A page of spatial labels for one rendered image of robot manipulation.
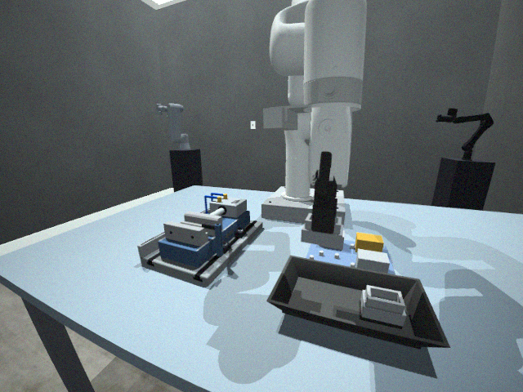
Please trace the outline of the yellow block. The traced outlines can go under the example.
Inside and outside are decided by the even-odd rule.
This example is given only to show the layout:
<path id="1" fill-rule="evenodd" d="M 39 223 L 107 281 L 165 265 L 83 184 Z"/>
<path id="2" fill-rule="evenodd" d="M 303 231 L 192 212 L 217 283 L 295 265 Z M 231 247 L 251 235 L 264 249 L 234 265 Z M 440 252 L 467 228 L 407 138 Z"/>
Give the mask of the yellow block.
<path id="1" fill-rule="evenodd" d="M 383 240 L 381 235 L 356 233 L 355 252 L 359 249 L 382 252 Z"/>

